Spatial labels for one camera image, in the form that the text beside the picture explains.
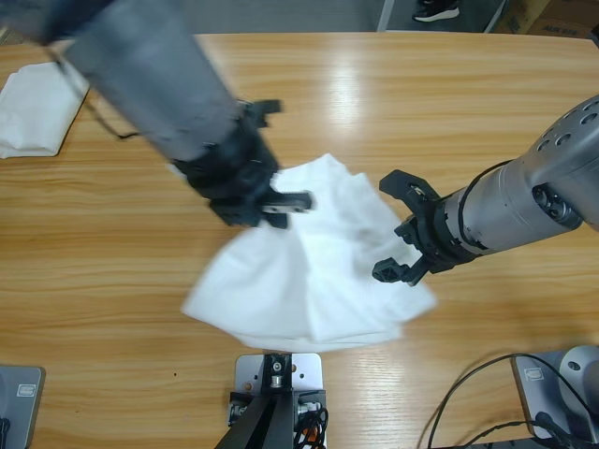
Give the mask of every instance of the black stand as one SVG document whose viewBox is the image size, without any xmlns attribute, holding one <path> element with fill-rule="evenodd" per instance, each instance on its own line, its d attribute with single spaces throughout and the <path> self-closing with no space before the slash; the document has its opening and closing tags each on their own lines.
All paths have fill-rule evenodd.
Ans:
<svg viewBox="0 0 599 449">
<path fill-rule="evenodd" d="M 294 391 L 291 354 L 264 355 L 260 394 L 231 392 L 231 429 L 215 449 L 293 449 L 298 406 L 319 402 L 325 391 Z"/>
</svg>

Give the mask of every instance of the black wire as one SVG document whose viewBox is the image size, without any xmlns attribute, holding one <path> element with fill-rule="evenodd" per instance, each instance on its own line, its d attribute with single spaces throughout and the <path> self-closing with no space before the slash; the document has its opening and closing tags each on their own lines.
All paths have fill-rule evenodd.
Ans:
<svg viewBox="0 0 599 449">
<path fill-rule="evenodd" d="M 474 178 L 470 182 L 470 185 L 468 185 L 468 187 L 466 187 L 466 190 L 464 191 L 463 195 L 460 198 L 460 203 L 458 204 L 458 229 L 460 230 L 460 237 L 463 242 L 468 243 L 469 245 L 475 246 L 476 248 L 480 248 L 481 250 L 487 249 L 479 241 L 475 241 L 475 240 L 470 239 L 469 237 L 466 237 L 466 232 L 464 231 L 464 206 L 466 205 L 466 198 L 472 192 L 472 189 L 475 188 L 475 186 L 478 184 L 478 182 L 482 179 L 483 176 L 485 176 L 487 173 L 493 171 L 495 168 L 504 166 L 505 164 L 508 164 L 512 161 L 513 161 L 513 159 L 510 159 L 509 161 L 503 161 L 503 162 L 500 162 L 499 164 L 495 164 L 493 167 L 487 168 L 485 171 L 483 171 L 478 176 L 476 176 L 476 178 Z"/>
<path fill-rule="evenodd" d="M 316 412 L 307 412 L 303 415 L 302 419 L 298 423 L 298 429 L 296 436 L 293 440 L 294 449 L 303 449 L 305 446 L 312 447 L 314 449 L 326 449 L 325 448 L 325 435 L 327 431 L 327 425 L 329 423 L 329 411 L 326 408 L 322 408 Z M 301 435 L 304 435 L 303 442 L 300 442 Z M 313 442 L 309 442 L 308 439 L 312 437 L 312 431 L 315 430 L 315 438 Z"/>
<path fill-rule="evenodd" d="M 472 438 L 471 440 L 469 440 L 463 446 L 457 446 L 457 447 L 460 448 L 460 449 L 466 449 L 466 448 L 472 446 L 475 442 L 477 442 L 481 438 L 484 438 L 487 435 L 489 435 L 491 432 L 494 432 L 495 430 L 499 430 L 499 429 L 505 428 L 505 427 L 523 426 L 524 424 L 530 424 L 530 425 L 533 425 L 533 426 L 538 426 L 538 423 L 536 421 L 510 421 L 508 423 L 498 424 L 497 426 L 489 427 L 484 432 L 480 432 L 478 435 L 476 435 L 474 438 Z"/>
<path fill-rule="evenodd" d="M 513 354 L 508 354 L 508 355 L 502 355 L 500 357 L 493 358 L 489 362 L 483 363 L 482 365 L 480 365 L 474 369 L 471 369 L 469 372 L 464 374 L 460 379 L 458 379 L 453 385 L 451 385 L 451 388 L 449 388 L 449 391 L 447 391 L 445 397 L 441 401 L 441 404 L 439 404 L 439 408 L 437 410 L 436 417 L 434 419 L 434 423 L 432 424 L 431 434 L 429 435 L 429 443 L 427 445 L 427 449 L 432 449 L 432 439 L 434 438 L 434 434 L 437 430 L 437 427 L 439 426 L 439 421 L 441 420 L 441 415 L 443 414 L 443 411 L 445 410 L 446 405 L 449 402 L 449 399 L 455 393 L 455 391 L 460 387 L 460 385 L 462 385 L 464 382 L 466 382 L 468 379 L 470 379 L 472 376 L 477 374 L 482 369 L 489 367 L 490 365 L 494 365 L 497 362 L 501 362 L 502 360 L 506 360 L 508 358 L 516 358 L 516 357 L 528 357 L 528 358 L 536 360 L 537 362 L 540 362 L 543 365 L 545 365 L 556 376 L 558 376 L 558 378 L 563 382 L 563 384 L 572 392 L 572 394 L 575 396 L 575 398 L 582 404 L 582 406 L 589 413 L 589 415 L 595 416 L 595 413 L 591 410 L 591 407 L 589 407 L 589 405 L 580 397 L 580 395 L 577 393 L 577 391 L 574 389 L 574 387 L 560 374 L 560 372 L 558 370 L 553 368 L 551 366 L 551 364 L 549 364 L 548 362 L 543 360 L 541 357 L 537 357 L 536 355 L 532 355 L 532 354 L 524 354 L 524 353 L 513 353 Z"/>
<path fill-rule="evenodd" d="M 133 132 L 133 133 L 128 133 L 128 134 L 121 134 L 119 133 L 116 129 L 114 129 L 105 119 L 104 117 L 102 117 L 102 115 L 98 112 L 98 110 L 96 108 L 94 108 L 91 104 L 89 104 L 88 102 L 83 101 L 85 98 L 86 93 L 80 91 L 80 89 L 77 87 L 77 85 L 75 85 L 74 80 L 72 79 L 71 75 L 66 71 L 65 65 L 63 64 L 63 62 L 60 60 L 60 57 L 58 56 L 58 54 L 56 54 L 54 51 L 52 51 L 50 48 L 48 47 L 43 47 L 44 51 L 46 52 L 46 54 L 48 54 L 48 56 L 50 57 L 50 59 L 52 59 L 52 61 L 56 64 L 56 66 L 58 67 L 58 69 L 61 71 L 61 73 L 63 74 L 63 76 L 65 77 L 66 83 L 70 86 L 71 90 L 73 91 L 73 93 L 75 93 L 76 96 L 78 96 L 81 101 L 83 102 L 83 106 L 90 111 L 90 113 L 94 116 L 94 119 L 109 133 L 112 134 L 113 136 L 115 136 L 116 138 L 118 138 L 119 140 L 127 140 L 129 138 L 134 138 L 139 136 L 139 133 L 137 132 Z"/>
</svg>

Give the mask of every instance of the wood grain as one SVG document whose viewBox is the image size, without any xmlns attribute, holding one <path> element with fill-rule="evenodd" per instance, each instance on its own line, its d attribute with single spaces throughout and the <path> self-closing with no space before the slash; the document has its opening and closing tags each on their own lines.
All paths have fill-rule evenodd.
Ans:
<svg viewBox="0 0 599 449">
<path fill-rule="evenodd" d="M 556 117 L 596 94 L 599 71 L 590 41 L 540 36 L 202 41 L 238 96 L 285 101 L 265 131 L 284 166 L 331 152 L 372 182 L 400 167 L 442 193 L 525 152 Z M 44 60 L 36 48 L 0 48 L 0 83 Z M 88 101 L 128 127 L 95 95 Z M 216 444 L 235 358 L 255 351 L 179 307 L 237 232 L 147 143 L 114 141 L 85 110 L 57 157 L 0 161 L 0 362 L 48 371 L 34 448 Z M 414 448 L 450 384 L 477 359 L 599 343 L 598 245 L 583 226 L 428 276 L 439 305 L 402 340 L 323 355 L 329 447 Z M 436 443 L 521 417 L 504 363 L 452 399 Z"/>
</svg>

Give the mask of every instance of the white cloth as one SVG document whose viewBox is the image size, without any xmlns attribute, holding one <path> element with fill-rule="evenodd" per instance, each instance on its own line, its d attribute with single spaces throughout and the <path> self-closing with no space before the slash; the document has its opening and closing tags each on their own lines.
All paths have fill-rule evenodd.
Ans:
<svg viewBox="0 0 599 449">
<path fill-rule="evenodd" d="M 0 158 L 58 153 L 88 88 L 65 68 L 73 86 L 55 63 L 26 65 L 8 77 L 0 92 Z"/>
<path fill-rule="evenodd" d="M 400 221 L 361 173 L 326 154 L 283 170 L 273 186 L 309 190 L 315 209 L 239 234 L 216 255 L 182 310 L 248 346 L 324 352 L 397 339 L 399 324 L 435 301 L 421 282 L 381 283 L 375 262 L 419 257 L 393 229 Z"/>
</svg>

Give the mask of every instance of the gray robot arm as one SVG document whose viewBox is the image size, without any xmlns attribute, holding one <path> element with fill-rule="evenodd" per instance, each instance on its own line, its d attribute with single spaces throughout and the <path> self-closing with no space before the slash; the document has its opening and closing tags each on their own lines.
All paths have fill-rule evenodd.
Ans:
<svg viewBox="0 0 599 449">
<path fill-rule="evenodd" d="M 377 263 L 373 276 L 383 282 L 415 284 L 428 271 L 548 239 L 583 221 L 599 230 L 599 95 L 568 111 L 521 157 L 452 195 L 441 198 L 399 170 L 380 188 L 414 213 L 396 233 L 423 254 L 412 267 Z"/>
<path fill-rule="evenodd" d="M 11 28 L 64 57 L 210 200 L 228 225 L 286 227 L 307 193 L 270 187 L 279 166 L 258 128 L 275 100 L 236 100 L 166 0 L 0 0 Z"/>
</svg>

